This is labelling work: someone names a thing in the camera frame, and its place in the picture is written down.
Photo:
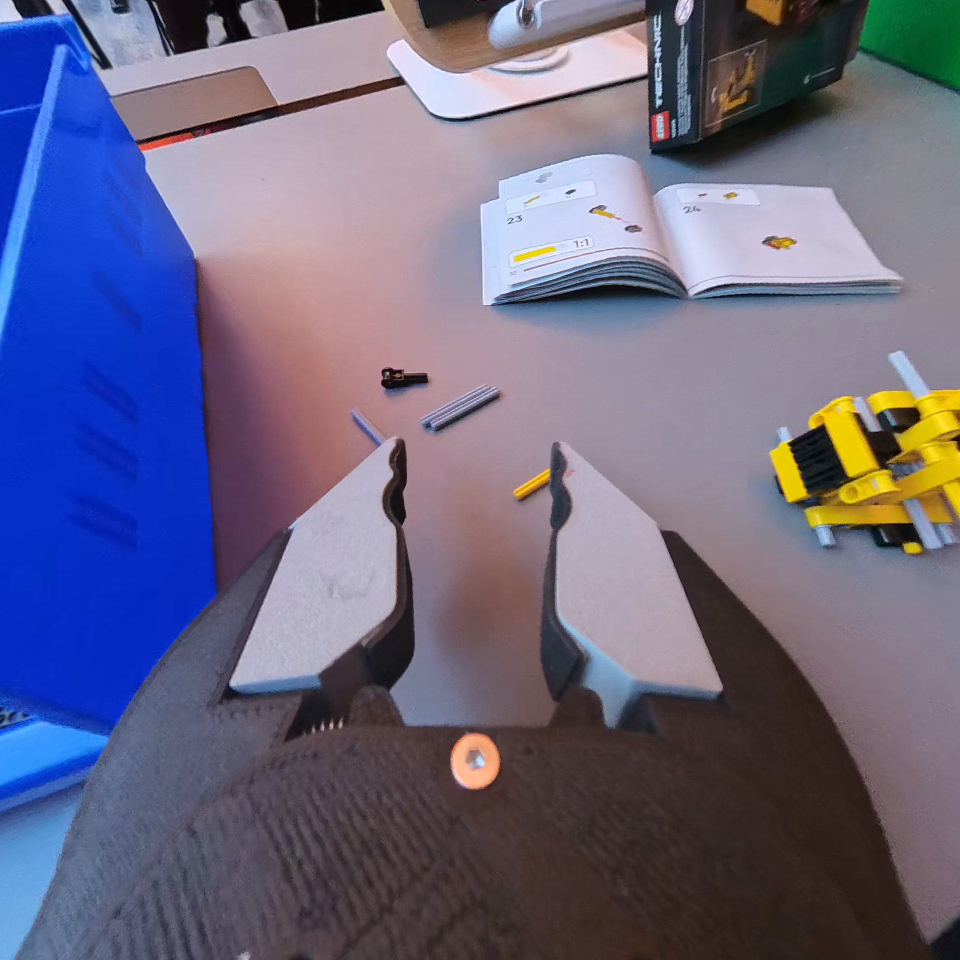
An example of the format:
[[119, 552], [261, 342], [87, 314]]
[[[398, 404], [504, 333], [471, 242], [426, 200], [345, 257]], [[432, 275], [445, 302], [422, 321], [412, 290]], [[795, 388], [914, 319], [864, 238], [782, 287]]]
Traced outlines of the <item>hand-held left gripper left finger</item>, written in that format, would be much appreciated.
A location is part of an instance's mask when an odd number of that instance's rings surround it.
[[390, 689], [413, 659], [406, 446], [388, 438], [291, 527], [231, 676], [239, 694]]

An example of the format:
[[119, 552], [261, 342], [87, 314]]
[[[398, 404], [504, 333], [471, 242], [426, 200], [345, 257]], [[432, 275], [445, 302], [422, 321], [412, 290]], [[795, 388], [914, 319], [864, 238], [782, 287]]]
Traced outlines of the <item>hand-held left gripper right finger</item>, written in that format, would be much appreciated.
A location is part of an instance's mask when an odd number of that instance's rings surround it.
[[555, 703], [599, 699], [610, 729], [643, 697], [720, 700], [724, 687], [661, 528], [577, 453], [550, 451], [540, 659]]

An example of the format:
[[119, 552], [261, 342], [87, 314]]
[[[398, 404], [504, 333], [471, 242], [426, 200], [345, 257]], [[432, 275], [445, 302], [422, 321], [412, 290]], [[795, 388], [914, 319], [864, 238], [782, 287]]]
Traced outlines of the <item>blue plastic bin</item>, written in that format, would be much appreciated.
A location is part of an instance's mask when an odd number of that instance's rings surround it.
[[215, 594], [194, 254], [68, 17], [2, 24], [2, 811]]

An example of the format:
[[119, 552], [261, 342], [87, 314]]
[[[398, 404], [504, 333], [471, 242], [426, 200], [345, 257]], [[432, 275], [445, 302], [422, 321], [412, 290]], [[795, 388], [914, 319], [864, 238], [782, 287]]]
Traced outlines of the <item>partly built yellow lego model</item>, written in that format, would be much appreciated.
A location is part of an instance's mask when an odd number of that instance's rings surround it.
[[783, 499], [820, 546], [861, 529], [878, 548], [918, 556], [958, 546], [959, 390], [933, 390], [906, 353], [888, 356], [903, 388], [841, 396], [770, 453]]

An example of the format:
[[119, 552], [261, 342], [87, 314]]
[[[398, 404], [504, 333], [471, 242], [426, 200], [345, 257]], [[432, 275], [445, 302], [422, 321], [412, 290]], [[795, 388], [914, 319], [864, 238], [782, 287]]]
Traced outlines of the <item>open lego instruction booklet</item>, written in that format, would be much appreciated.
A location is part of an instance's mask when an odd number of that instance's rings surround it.
[[498, 190], [481, 206], [485, 306], [602, 287], [697, 300], [886, 294], [904, 283], [829, 188], [679, 183], [653, 193], [639, 162], [602, 153]]

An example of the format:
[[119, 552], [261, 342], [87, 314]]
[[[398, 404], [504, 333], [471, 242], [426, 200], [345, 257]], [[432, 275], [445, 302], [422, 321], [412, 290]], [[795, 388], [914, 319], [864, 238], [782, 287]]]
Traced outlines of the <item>black lego set box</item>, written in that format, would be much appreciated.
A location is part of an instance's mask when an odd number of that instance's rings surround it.
[[841, 79], [866, 1], [649, 1], [649, 140], [688, 147]]

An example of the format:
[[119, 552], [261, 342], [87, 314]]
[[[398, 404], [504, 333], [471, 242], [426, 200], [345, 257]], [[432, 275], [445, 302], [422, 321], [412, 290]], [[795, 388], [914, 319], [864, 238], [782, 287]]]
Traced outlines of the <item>wooden document stand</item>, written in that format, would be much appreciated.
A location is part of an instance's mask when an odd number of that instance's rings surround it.
[[645, 78], [644, 1], [385, 1], [390, 65], [429, 114], [500, 114]]

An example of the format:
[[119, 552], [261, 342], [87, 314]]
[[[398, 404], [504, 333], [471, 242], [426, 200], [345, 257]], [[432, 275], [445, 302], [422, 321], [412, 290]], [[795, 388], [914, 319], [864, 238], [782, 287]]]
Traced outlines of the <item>green plastic bin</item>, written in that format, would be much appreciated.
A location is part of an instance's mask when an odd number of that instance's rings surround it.
[[860, 48], [959, 90], [959, 2], [870, 1]]

